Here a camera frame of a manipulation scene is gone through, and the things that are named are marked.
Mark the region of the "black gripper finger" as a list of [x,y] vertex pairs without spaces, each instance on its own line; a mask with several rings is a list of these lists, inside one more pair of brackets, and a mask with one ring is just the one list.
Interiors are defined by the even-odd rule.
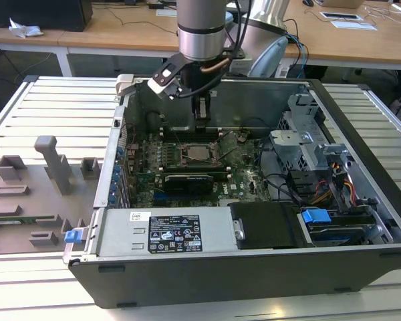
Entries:
[[211,95],[204,94],[192,99],[192,112],[196,130],[205,130],[211,120]]

